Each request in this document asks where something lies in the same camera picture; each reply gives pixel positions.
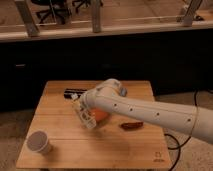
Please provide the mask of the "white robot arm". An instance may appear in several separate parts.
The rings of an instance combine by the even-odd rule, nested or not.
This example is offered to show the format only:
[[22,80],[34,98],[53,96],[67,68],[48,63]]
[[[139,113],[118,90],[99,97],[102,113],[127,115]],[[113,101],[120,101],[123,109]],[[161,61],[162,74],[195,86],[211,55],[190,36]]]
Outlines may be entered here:
[[213,110],[191,105],[124,97],[117,79],[107,79],[80,97],[83,108],[99,108],[168,128],[213,145]]

